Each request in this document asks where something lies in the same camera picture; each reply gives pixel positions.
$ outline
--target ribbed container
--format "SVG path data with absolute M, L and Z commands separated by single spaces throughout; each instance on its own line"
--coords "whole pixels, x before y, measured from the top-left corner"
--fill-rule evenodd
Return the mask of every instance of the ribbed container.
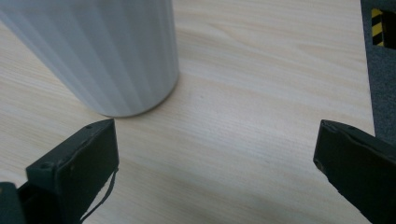
M 142 113 L 176 85 L 172 0 L 1 0 L 0 19 L 100 114 Z

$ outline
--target wood grain surface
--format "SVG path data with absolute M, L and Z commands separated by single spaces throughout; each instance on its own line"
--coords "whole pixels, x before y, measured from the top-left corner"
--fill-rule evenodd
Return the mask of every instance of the wood grain surface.
M 359 0 L 174 0 L 180 79 L 116 119 L 120 171 L 85 223 L 369 223 L 317 170 L 321 119 L 374 133 Z M 0 180 L 85 107 L 0 24 Z

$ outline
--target gray carpet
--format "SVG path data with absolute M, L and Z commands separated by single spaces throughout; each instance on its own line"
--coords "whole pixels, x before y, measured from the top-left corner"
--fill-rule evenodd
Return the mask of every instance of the gray carpet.
M 372 8 L 396 12 L 396 0 L 361 0 L 375 136 L 396 146 L 396 49 L 373 45 Z

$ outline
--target light wood tabletop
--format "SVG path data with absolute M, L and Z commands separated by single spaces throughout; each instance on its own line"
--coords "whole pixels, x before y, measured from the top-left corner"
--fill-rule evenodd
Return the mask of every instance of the light wood tabletop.
M 177 87 L 116 119 L 116 185 L 85 223 L 369 223 L 312 162 L 321 119 L 374 133 L 360 0 L 174 13 Z M 0 23 L 0 181 L 101 119 Z

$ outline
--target wooden table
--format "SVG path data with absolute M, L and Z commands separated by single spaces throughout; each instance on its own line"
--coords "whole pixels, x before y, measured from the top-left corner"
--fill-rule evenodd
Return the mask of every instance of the wooden table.
M 120 171 L 86 223 L 368 223 L 312 162 L 321 119 L 374 132 L 359 0 L 174 0 L 180 80 L 116 119 Z M 85 107 L 0 24 L 0 180 Z

